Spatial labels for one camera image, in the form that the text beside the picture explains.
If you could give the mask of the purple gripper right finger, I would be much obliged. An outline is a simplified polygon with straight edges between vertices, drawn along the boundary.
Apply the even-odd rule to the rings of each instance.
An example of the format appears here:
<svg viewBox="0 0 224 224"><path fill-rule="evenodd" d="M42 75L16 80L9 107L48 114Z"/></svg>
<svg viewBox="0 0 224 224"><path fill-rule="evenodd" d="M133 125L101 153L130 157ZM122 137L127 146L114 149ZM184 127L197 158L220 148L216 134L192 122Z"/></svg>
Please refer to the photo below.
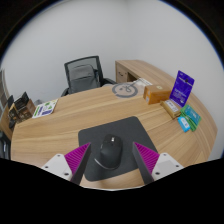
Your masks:
<svg viewBox="0 0 224 224"><path fill-rule="evenodd" d="M183 168L183 166L168 153L159 154L137 142L133 143L132 153L145 185Z"/></svg>

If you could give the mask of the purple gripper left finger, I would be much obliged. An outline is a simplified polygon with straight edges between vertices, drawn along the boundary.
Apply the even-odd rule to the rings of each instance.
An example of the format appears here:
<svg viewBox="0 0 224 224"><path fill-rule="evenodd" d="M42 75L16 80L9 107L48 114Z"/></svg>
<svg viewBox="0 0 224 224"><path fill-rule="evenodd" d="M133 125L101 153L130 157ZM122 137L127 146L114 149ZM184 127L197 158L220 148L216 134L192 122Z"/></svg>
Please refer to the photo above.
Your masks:
<svg viewBox="0 0 224 224"><path fill-rule="evenodd" d="M66 155L56 154L42 166L42 169L79 185L90 154L91 144L86 143Z"/></svg>

